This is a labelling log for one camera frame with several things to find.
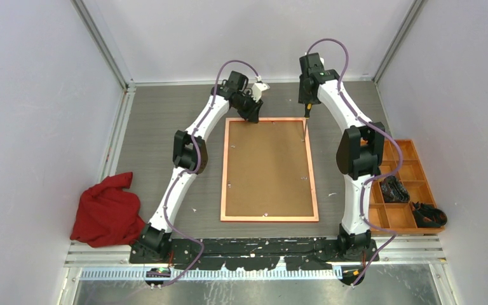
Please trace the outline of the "black yellow screwdriver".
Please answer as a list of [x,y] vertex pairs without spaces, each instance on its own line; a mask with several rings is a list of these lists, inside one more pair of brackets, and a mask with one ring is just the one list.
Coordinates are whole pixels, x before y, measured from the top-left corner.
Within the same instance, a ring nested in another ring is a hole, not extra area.
[[302,141],[305,142],[308,136],[308,121],[310,119],[310,114],[311,114],[311,109],[313,105],[312,104],[306,104],[305,105],[305,110],[304,110],[304,130],[303,130],[303,136],[302,136]]

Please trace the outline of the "red picture frame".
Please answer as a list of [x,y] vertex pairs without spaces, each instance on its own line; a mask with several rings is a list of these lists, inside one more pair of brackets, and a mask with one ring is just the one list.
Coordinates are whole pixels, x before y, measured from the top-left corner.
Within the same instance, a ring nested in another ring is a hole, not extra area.
[[318,200],[304,118],[227,118],[222,222],[318,222]]

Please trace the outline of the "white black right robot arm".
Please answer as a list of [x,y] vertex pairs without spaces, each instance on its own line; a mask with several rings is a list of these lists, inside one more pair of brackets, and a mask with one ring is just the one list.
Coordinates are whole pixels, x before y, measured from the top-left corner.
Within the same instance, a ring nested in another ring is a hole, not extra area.
[[299,103],[304,106],[304,117],[310,117],[314,105],[323,104],[342,132],[335,160],[344,177],[345,204],[336,249],[341,258],[353,261],[371,245],[370,179],[380,174],[384,125],[373,123],[345,95],[340,75],[326,70],[318,53],[305,54],[299,64]]

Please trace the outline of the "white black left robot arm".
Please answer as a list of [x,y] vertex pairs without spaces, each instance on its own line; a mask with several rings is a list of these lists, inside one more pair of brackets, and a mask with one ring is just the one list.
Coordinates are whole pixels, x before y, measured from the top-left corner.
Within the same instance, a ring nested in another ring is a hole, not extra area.
[[168,258],[176,216],[192,183],[206,168],[207,140],[220,119],[235,109],[245,121],[259,122],[262,93],[269,86],[259,74],[252,86],[248,82],[244,74],[232,71],[227,79],[215,83],[207,104],[191,125],[175,132],[172,176],[158,208],[132,245],[131,263],[161,263]]

